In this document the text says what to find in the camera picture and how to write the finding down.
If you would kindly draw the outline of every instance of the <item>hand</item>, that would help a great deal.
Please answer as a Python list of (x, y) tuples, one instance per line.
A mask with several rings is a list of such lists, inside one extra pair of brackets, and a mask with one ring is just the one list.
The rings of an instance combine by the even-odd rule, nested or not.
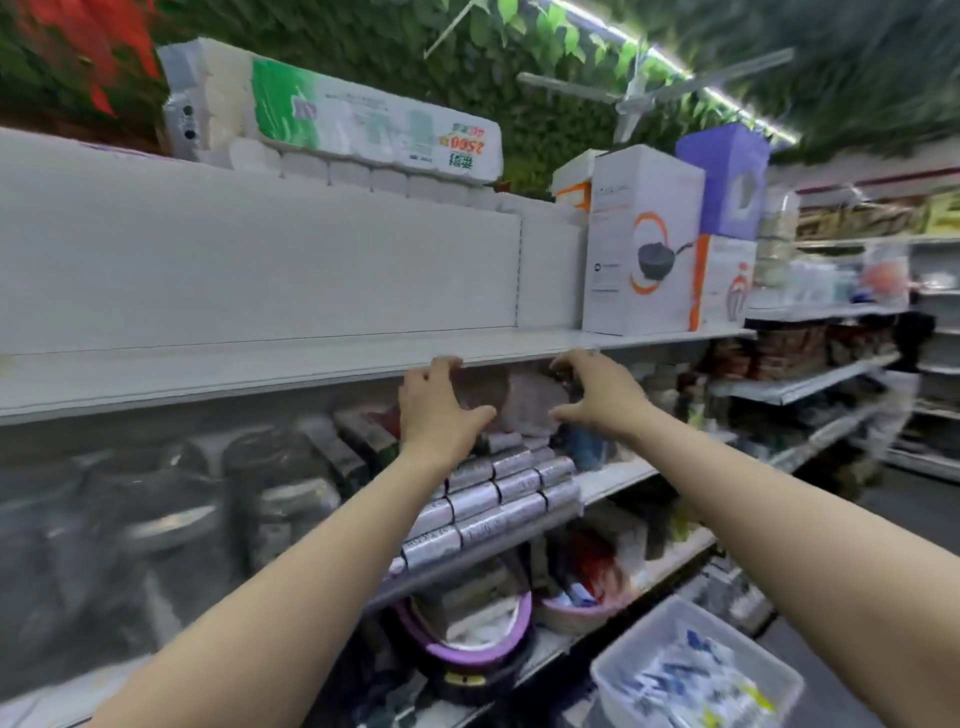
[(554, 359), (550, 368), (572, 369), (584, 387), (582, 400), (550, 410), (559, 422), (586, 425), (622, 442), (636, 433), (637, 423), (653, 406), (627, 368), (602, 353), (574, 349)]
[(443, 475), (467, 457), (477, 435), (496, 417), (490, 405), (460, 407), (450, 384), (450, 371), (463, 360), (438, 356), (429, 369), (411, 369), (399, 391), (400, 448), (419, 462), (434, 464)]

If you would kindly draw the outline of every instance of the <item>white box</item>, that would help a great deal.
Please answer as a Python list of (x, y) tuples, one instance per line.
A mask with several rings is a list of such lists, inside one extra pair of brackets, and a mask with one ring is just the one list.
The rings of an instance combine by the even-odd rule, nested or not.
[(691, 331), (743, 328), (755, 263), (752, 240), (721, 235), (697, 238)]
[(597, 158), (584, 331), (689, 330), (704, 171), (643, 145)]

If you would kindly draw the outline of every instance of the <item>label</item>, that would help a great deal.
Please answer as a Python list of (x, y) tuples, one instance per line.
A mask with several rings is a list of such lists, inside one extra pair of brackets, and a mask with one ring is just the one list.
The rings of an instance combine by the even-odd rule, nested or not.
[(252, 92), (257, 127), (273, 141), (476, 182), (503, 172), (488, 119), (269, 59), (253, 59)]

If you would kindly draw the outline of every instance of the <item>frying pan image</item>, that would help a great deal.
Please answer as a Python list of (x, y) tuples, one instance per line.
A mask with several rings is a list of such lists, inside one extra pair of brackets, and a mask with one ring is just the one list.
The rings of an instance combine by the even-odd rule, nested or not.
[(695, 242), (696, 240), (691, 240), (675, 251), (670, 250), (663, 243), (641, 245), (636, 250), (636, 261), (640, 264), (640, 271), (647, 279), (661, 282), (673, 270), (677, 255), (687, 248), (692, 248)]

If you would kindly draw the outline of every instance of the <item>foil packaged item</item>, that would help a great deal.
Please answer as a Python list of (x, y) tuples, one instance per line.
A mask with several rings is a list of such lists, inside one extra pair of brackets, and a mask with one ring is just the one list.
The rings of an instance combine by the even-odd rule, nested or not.
[(510, 530), (510, 517), (511, 511), (501, 505), (457, 523), (457, 530), (460, 532), (464, 548)]
[(477, 438), (477, 447), (487, 455), (521, 445), (523, 445), (523, 435), (519, 432), (481, 432), (480, 437)]
[(558, 485), (577, 474), (577, 466), (566, 455), (540, 463), (535, 470), (540, 474), (540, 481), (544, 488)]
[(500, 502), (508, 503), (540, 489), (540, 473), (533, 468), (495, 480), (493, 484), (500, 492)]
[(407, 541), (422, 536), (427, 531), (435, 531), (445, 525), (453, 523), (453, 506), (446, 498), (431, 500), (420, 511), (417, 520), (414, 521), (414, 527), (410, 529), (410, 535)]
[(493, 463), (489, 457), (472, 457), (464, 460), (446, 479), (446, 494), (450, 495), (471, 485), (493, 479)]
[(552, 511), (567, 503), (580, 500), (580, 485), (575, 480), (565, 480), (558, 485), (544, 488), (542, 493), (546, 498), (547, 510)]
[(534, 453), (523, 446), (498, 452), (491, 456), (491, 460), (493, 461), (493, 478), (497, 480), (534, 467)]
[(408, 541), (401, 551), (407, 569), (411, 570), (456, 553), (460, 550), (460, 544), (460, 532), (452, 525), (445, 525)]
[(500, 492), (490, 482), (481, 483), (447, 496), (447, 500), (453, 506), (453, 521), (460, 522), (496, 508), (500, 503)]
[(518, 528), (546, 513), (546, 500), (540, 493), (531, 493), (512, 503), (504, 503), (500, 507), (507, 512), (510, 527)]

